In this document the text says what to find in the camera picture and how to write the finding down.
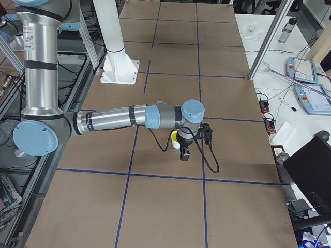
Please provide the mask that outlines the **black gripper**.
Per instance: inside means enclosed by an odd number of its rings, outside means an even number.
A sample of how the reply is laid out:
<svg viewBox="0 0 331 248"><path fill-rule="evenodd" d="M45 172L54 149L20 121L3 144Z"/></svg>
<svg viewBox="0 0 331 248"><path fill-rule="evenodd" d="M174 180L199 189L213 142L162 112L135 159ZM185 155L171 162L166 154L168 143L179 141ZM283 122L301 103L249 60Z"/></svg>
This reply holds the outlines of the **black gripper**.
<svg viewBox="0 0 331 248"><path fill-rule="evenodd" d="M182 162L187 162L190 157L190 151L188 147L193 143L194 139L192 138L186 139L179 135L177 136L177 141L180 144L180 160Z"/></svg>

